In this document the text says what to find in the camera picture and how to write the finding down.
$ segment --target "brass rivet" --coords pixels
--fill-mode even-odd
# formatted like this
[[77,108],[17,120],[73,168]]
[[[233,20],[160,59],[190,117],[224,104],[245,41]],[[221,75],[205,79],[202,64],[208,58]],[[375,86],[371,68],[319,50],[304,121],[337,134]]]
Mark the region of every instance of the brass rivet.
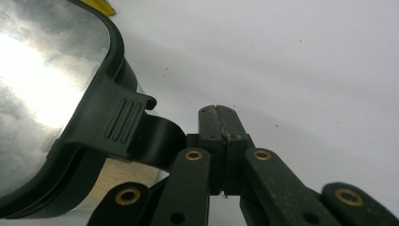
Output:
[[185,154],[185,158],[188,160],[196,161],[202,158],[202,153],[199,151],[190,151]]
[[266,151],[256,151],[253,155],[257,159],[263,160],[263,161],[264,160],[269,160],[272,157],[272,155],[270,153],[266,152]]
[[348,188],[338,188],[335,190],[334,194],[341,202],[344,202],[348,205],[352,206],[363,205],[363,199],[361,198],[361,196],[358,193]]
[[140,198],[140,191],[135,187],[128,187],[120,191],[115,197],[115,201],[119,205],[130,205]]

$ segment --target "black plastic frame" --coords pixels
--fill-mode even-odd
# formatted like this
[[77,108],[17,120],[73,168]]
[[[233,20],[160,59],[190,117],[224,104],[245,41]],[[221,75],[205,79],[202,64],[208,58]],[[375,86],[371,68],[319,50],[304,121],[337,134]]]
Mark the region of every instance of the black plastic frame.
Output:
[[[108,114],[112,112],[97,114],[99,105],[112,108],[116,99],[132,96],[137,89],[136,76],[124,59],[123,39],[116,26],[96,9],[78,0],[69,1],[103,22],[109,33],[110,49],[40,172],[27,184],[0,199],[0,218],[51,218],[65,214],[79,204],[94,186],[107,158],[104,141],[96,140],[94,136],[99,128],[88,127],[88,123],[101,121],[97,123],[98,127],[104,127],[107,124],[104,118],[108,120]],[[140,95],[140,98],[147,102],[146,108],[155,107],[156,101],[152,97]],[[84,139],[79,137],[82,133],[86,133]],[[121,147],[105,148],[118,152]]]

